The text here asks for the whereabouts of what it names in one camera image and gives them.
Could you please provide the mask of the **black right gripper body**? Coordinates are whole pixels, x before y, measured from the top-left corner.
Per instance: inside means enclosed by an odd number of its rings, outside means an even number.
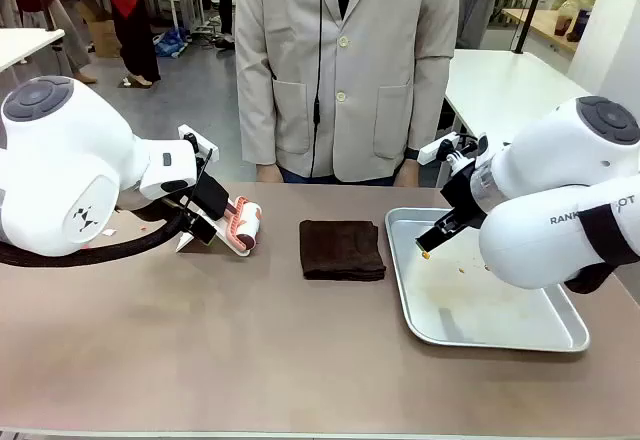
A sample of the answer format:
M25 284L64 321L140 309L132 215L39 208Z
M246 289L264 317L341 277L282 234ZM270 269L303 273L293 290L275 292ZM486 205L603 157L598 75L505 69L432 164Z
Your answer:
M468 164L441 189L442 196L451 206L451 211L439 220L441 229L479 229L484 222L487 214L478 205L471 190L471 178L475 170L475 162Z

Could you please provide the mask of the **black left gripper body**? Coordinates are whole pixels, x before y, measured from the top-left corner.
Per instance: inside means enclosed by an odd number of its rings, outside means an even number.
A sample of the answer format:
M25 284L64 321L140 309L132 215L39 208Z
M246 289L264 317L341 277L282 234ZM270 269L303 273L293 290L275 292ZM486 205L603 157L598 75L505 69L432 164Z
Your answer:
M200 216L191 207L191 203L191 198L183 193L172 193L166 196L166 223L177 226L194 226Z

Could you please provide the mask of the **person's left hand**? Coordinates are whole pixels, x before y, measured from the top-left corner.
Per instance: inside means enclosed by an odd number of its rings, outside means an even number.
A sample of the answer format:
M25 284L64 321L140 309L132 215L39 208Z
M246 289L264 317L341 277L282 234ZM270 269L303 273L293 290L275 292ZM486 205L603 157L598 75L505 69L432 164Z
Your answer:
M395 180L395 187L418 188L420 165L416 160L405 159L399 168Z

